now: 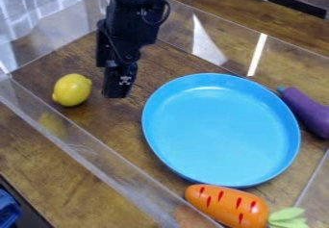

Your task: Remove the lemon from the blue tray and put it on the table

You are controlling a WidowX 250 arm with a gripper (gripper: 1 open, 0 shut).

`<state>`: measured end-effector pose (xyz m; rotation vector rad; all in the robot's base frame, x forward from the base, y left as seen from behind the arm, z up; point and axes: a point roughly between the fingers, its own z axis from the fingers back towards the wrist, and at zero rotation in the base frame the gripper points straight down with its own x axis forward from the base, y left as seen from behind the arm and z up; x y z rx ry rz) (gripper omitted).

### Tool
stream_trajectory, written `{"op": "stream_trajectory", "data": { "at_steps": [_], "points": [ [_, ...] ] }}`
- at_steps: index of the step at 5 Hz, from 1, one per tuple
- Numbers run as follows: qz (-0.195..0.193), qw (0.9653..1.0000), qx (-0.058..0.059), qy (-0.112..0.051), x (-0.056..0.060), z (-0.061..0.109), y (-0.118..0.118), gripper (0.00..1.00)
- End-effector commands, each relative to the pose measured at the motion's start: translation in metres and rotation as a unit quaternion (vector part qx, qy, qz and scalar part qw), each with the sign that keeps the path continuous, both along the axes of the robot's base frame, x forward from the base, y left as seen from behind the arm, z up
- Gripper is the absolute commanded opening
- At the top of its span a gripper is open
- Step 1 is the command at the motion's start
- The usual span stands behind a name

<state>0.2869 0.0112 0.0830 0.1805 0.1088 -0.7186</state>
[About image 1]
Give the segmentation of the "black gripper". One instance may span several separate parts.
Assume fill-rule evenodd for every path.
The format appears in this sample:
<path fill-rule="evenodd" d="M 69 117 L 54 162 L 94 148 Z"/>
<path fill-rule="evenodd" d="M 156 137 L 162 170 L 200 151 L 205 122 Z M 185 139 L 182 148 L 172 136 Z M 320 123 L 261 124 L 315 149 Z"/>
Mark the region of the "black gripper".
<path fill-rule="evenodd" d="M 110 0 L 98 22 L 97 66 L 105 68 L 102 94 L 125 98 L 133 88 L 141 50 L 156 43 L 166 21 L 166 0 Z"/>

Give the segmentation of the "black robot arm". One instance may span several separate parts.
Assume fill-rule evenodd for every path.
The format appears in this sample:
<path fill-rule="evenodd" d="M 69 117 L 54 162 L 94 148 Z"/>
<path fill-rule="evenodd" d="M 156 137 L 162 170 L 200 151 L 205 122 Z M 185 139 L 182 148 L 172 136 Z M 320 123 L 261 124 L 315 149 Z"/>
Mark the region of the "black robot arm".
<path fill-rule="evenodd" d="M 170 13 L 168 0 L 110 0 L 106 17 L 97 24 L 97 66 L 105 68 L 102 94 L 108 98 L 129 95 L 141 51 L 156 44 Z"/>

